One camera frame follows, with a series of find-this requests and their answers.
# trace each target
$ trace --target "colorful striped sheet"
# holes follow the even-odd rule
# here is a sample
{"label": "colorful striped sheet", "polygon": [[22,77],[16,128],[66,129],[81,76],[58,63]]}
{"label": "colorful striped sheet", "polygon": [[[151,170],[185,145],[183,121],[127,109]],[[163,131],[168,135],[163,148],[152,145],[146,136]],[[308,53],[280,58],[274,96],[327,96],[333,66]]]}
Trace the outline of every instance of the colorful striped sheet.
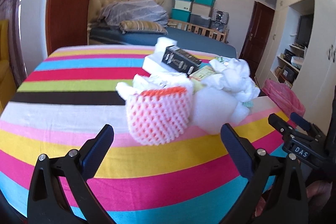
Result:
{"label": "colorful striped sheet", "polygon": [[[146,46],[66,47],[29,75],[0,117],[0,189],[14,208],[26,215],[39,154],[63,156],[108,123],[114,142],[88,184],[117,223],[215,224],[228,212],[246,179],[219,135],[190,126],[169,144],[142,146],[128,133],[125,102],[115,86],[131,84],[135,74],[148,75],[141,67],[152,52]],[[190,52],[204,64],[215,57]],[[232,126],[256,148],[284,156],[281,135],[267,117],[285,115],[268,97],[253,103],[251,115]],[[74,213],[83,218],[65,179],[61,181]]]}

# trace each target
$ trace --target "curtain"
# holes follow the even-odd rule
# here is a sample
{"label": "curtain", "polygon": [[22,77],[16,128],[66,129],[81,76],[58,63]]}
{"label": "curtain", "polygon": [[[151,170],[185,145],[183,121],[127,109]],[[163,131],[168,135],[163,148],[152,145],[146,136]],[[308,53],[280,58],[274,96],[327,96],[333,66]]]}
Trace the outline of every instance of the curtain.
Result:
{"label": "curtain", "polygon": [[16,85],[19,86],[27,77],[23,62],[19,35],[19,0],[0,0],[0,20],[8,19],[8,48],[10,67]]}

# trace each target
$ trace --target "striped pillow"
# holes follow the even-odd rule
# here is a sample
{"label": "striped pillow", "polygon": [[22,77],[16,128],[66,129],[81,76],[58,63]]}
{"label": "striped pillow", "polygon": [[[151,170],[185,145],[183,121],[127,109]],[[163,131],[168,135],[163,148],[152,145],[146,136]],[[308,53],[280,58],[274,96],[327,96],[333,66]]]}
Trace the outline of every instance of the striped pillow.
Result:
{"label": "striped pillow", "polygon": [[160,24],[142,20],[124,20],[120,22],[119,29],[123,34],[126,32],[168,33]]}

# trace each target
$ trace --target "gray blanket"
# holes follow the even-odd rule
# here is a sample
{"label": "gray blanket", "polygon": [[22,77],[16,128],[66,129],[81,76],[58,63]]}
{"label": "gray blanket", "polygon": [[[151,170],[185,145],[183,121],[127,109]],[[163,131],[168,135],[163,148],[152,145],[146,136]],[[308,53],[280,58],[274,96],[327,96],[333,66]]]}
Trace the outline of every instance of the gray blanket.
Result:
{"label": "gray blanket", "polygon": [[124,20],[143,20],[159,23],[166,28],[168,13],[154,0],[129,0],[102,8],[98,21],[103,20],[109,26],[119,26]]}

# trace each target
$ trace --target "yellow chair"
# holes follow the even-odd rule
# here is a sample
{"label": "yellow chair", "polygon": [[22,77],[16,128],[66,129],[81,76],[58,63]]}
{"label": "yellow chair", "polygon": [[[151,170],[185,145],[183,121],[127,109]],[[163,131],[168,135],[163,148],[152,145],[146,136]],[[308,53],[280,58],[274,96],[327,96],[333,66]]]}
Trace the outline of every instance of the yellow chair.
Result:
{"label": "yellow chair", "polygon": [[15,92],[16,85],[9,66],[8,20],[0,20],[0,113]]}

